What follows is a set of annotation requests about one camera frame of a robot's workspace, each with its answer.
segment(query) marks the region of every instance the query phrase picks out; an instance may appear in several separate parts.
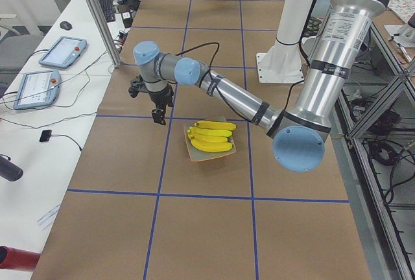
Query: plate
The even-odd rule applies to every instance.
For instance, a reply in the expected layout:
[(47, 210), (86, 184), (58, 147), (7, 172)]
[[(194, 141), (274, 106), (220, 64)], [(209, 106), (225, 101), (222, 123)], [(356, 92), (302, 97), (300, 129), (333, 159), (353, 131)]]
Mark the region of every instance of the plate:
[[(226, 121), (225, 117), (217, 117), (214, 119), (207, 119), (210, 121)], [(229, 137), (228, 140), (230, 143), (232, 143), (233, 147), (232, 149), (228, 150), (227, 152), (203, 152), (195, 147), (193, 147), (192, 143), (190, 142), (190, 139), (187, 136), (187, 130), (191, 127), (194, 126), (195, 122), (193, 121), (192, 123), (187, 123), (184, 124), (184, 138), (186, 141), (186, 146), (187, 146), (187, 151), (189, 152), (190, 155), (190, 160), (191, 161), (205, 161), (205, 160), (211, 160), (211, 159), (217, 159), (217, 158), (221, 158), (221, 157), (225, 157), (228, 155), (232, 155), (234, 153), (236, 153), (236, 147), (235, 147), (235, 142), (233, 142), (233, 136)]]

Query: tablet screen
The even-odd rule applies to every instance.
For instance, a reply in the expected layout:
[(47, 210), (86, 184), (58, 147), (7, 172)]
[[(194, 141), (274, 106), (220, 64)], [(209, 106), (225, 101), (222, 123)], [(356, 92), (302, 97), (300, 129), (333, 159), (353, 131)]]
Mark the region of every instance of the tablet screen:
[(33, 104), (45, 102), (49, 81), (51, 79), (51, 72), (28, 74), (25, 79), (25, 84), (21, 90), (19, 105)]
[(62, 38), (59, 43), (49, 51), (49, 54), (43, 61), (51, 64), (63, 64), (78, 45), (79, 40)]

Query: white desk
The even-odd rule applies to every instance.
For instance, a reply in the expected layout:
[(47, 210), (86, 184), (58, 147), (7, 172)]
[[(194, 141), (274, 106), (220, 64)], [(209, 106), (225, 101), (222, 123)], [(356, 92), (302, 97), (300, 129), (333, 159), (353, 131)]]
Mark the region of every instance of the white desk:
[[(124, 29), (120, 15), (116, 15), (116, 18), (116, 22), (108, 23), (114, 38), (120, 30)], [(73, 29), (69, 31), (61, 29), (59, 27), (61, 21), (70, 22)], [(60, 71), (62, 80), (68, 80), (79, 74), (105, 51), (85, 0), (72, 0), (68, 4), (38, 49), (48, 49), (60, 36), (84, 38), (88, 41), (87, 49), (74, 65)], [(39, 53), (30, 58), (8, 92), (17, 90), (22, 73), (45, 69), (38, 64), (41, 56), (42, 53)], [(75, 105), (70, 108), (50, 107), (45, 110), (12, 111), (6, 109), (4, 104), (0, 104), (0, 117), (37, 127), (66, 117), (94, 113), (110, 81), (110, 72), (113, 69), (111, 64), (110, 57), (105, 54), (97, 64), (88, 69), (91, 80)], [(70, 105), (87, 81), (88, 77), (82, 73), (63, 83), (54, 104)], [(9, 95), (5, 99), (11, 101), (14, 100), (14, 96)], [(23, 128), (0, 121), (0, 153), (10, 156), (12, 162), (24, 171), (22, 178), (15, 182), (0, 178), (0, 245), (42, 252), (51, 227), (42, 230), (37, 220), (62, 201), (80, 151), (76, 144), (66, 137), (51, 137), (48, 143), (40, 143), (40, 134), (42, 130), (51, 129), (52, 134), (68, 135), (84, 146), (94, 118), (94, 115), (79, 117), (39, 129)], [(2, 280), (21, 280), (30, 277), (30, 272), (0, 270)]]

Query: computer mouse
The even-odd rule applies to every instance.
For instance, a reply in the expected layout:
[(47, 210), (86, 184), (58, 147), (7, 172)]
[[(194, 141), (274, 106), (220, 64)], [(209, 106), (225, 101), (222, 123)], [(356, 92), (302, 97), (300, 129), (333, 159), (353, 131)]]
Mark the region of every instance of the computer mouse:
[(72, 25), (70, 24), (70, 22), (62, 21), (62, 22), (60, 22), (60, 28), (70, 30), (70, 29), (72, 29)]

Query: yellow fruit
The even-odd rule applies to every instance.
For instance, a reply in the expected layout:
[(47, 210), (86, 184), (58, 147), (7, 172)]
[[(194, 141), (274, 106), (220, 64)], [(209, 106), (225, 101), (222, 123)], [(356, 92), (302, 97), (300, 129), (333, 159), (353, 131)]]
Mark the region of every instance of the yellow fruit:
[(190, 129), (187, 131), (187, 135), (190, 138), (190, 135), (193, 135), (195, 139), (198, 139), (199, 141), (208, 142), (208, 143), (219, 143), (219, 142), (227, 142), (228, 138), (224, 136), (215, 136), (215, 135), (203, 135), (198, 134), (196, 132), (191, 132)]
[(191, 126), (190, 130), (192, 133), (195, 132), (195, 133), (203, 134), (203, 135), (214, 135), (214, 136), (224, 136), (224, 137), (229, 137), (232, 135), (232, 132), (229, 130), (202, 129), (197, 126)]
[(229, 142), (208, 143), (195, 139), (193, 135), (190, 135), (189, 138), (193, 147), (203, 152), (227, 152), (233, 147)]
[(209, 120), (201, 120), (195, 123), (195, 126), (203, 129), (215, 129), (215, 130), (229, 130), (234, 131), (236, 129), (236, 124), (232, 122), (224, 122), (224, 121), (209, 121)]

